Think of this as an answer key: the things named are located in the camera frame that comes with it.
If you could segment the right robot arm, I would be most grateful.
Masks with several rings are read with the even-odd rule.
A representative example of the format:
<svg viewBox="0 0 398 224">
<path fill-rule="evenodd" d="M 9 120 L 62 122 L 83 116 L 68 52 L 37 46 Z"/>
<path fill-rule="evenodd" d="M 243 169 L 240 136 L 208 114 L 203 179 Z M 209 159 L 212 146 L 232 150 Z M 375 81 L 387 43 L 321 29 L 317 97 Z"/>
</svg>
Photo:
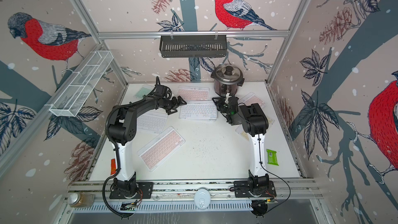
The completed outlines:
<svg viewBox="0 0 398 224">
<path fill-rule="evenodd" d="M 261 189 L 269 187 L 269 175 L 264 160 L 264 140 L 268 129 L 268 120 L 258 103 L 245 105 L 238 102 L 238 97 L 214 97 L 213 103 L 217 111 L 230 125 L 240 125 L 251 142 L 251 164 L 247 179 L 247 188 L 255 195 Z"/>
</svg>

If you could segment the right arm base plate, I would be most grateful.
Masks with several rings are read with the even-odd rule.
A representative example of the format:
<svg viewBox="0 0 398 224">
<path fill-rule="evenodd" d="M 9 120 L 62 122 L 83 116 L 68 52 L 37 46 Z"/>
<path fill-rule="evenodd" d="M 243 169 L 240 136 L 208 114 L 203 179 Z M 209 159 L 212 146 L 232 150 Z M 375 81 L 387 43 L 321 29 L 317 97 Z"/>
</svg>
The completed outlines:
<svg viewBox="0 0 398 224">
<path fill-rule="evenodd" d="M 270 180 L 260 181 L 257 185 L 248 180 L 236 180 L 233 189 L 236 198 L 275 198 L 277 195 L 274 182 Z"/>
</svg>

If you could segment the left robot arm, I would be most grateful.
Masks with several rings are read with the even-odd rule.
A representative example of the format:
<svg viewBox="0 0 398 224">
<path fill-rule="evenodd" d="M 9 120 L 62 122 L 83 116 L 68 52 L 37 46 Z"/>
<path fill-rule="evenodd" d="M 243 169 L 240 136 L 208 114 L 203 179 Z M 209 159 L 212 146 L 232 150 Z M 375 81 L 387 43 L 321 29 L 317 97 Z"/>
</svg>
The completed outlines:
<svg viewBox="0 0 398 224">
<path fill-rule="evenodd" d="M 127 151 L 127 148 L 137 134 L 138 117 L 159 108 L 171 115 L 177 113 L 177 109 L 184 105 L 187 105 L 187 102 L 181 96 L 175 97 L 169 87 L 156 84 L 141 100 L 112 108 L 106 119 L 105 134 L 114 146 L 116 155 L 116 172 L 108 178 L 114 181 L 113 190 L 120 189 L 131 195 L 136 192 L 136 172 L 132 166 L 131 152 Z"/>
</svg>

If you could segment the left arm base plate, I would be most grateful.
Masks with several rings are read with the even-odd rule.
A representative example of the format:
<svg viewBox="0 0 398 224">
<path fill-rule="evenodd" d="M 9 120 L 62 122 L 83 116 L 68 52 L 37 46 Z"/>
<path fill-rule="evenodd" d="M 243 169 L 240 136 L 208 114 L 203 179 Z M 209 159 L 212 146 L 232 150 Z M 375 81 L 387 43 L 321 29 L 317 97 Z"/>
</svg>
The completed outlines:
<svg viewBox="0 0 398 224">
<path fill-rule="evenodd" d="M 110 188 L 110 199 L 150 199 L 153 182 L 121 181 L 115 179 Z"/>
</svg>

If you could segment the pink keyboard front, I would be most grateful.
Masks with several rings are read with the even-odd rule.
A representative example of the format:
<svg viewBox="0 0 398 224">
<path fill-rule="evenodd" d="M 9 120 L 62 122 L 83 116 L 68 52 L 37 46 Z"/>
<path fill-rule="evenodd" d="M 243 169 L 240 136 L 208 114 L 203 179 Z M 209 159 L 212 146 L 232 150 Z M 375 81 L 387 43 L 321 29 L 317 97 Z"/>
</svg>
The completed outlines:
<svg viewBox="0 0 398 224">
<path fill-rule="evenodd" d="M 147 169 L 152 172 L 173 155 L 185 142 L 186 140 L 173 127 L 168 127 L 141 148 L 137 154 Z"/>
</svg>

